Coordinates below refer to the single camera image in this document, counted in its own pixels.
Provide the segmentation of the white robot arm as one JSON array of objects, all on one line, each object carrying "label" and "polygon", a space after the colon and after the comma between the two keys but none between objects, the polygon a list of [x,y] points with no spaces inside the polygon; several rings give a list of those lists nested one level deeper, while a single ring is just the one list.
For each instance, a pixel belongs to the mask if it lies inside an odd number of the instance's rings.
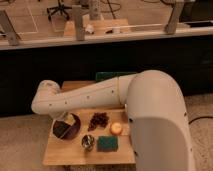
[{"label": "white robot arm", "polygon": [[43,80],[31,103],[33,112],[53,118],[108,106],[125,108],[137,171],[196,171],[183,93],[163,71],[117,76],[67,92]]}]

